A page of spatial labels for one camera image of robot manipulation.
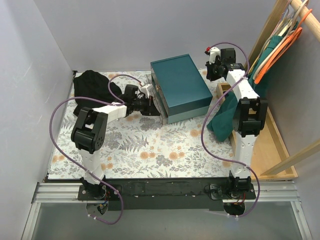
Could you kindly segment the teal drawer box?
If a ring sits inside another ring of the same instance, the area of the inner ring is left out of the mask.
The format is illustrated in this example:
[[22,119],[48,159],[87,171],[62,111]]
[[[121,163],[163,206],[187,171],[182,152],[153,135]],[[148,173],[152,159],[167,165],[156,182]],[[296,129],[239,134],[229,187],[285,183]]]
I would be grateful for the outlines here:
[[207,114],[213,95],[189,54],[150,63],[168,124]]

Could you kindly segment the clear acrylic drawer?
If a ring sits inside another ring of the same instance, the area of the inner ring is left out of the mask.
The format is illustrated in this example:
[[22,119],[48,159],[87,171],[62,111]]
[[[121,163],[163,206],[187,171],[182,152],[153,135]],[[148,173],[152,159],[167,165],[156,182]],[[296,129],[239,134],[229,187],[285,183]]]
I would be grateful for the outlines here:
[[156,89],[157,86],[156,86],[155,82],[153,81],[151,75],[150,75],[149,80],[150,80],[150,83],[152,84],[152,93],[153,93],[153,97],[154,97],[154,100],[153,100],[154,104],[160,113],[160,118],[162,119],[162,124],[167,125],[168,121],[169,121],[168,114],[165,110],[165,106],[162,102],[162,99],[161,99],[161,96],[160,96],[158,90]]

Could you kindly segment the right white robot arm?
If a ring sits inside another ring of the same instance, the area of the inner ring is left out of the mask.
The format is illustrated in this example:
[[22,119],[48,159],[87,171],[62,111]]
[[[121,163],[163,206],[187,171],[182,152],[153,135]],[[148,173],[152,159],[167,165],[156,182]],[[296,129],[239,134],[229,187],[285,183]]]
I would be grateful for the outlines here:
[[235,131],[235,156],[229,176],[221,185],[211,184],[209,193],[214,200],[237,199],[253,191],[250,166],[255,142],[265,126],[268,102],[251,87],[242,64],[236,62],[234,48],[208,47],[205,54],[207,79],[224,78],[230,85],[237,105],[232,117]]

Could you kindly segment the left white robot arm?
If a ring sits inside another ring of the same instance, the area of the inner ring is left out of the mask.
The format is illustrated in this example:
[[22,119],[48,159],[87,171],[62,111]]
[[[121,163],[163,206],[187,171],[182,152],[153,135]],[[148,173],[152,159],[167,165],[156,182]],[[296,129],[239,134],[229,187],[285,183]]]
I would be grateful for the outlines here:
[[123,105],[110,105],[89,108],[83,107],[77,117],[71,133],[71,141],[81,155],[85,175],[80,179],[85,191],[95,200],[107,195],[106,187],[101,183],[105,174],[101,167],[100,149],[104,144],[107,124],[125,118],[132,112],[140,112],[143,116],[159,116],[151,91],[153,86],[145,84],[141,87],[128,84],[120,99]]

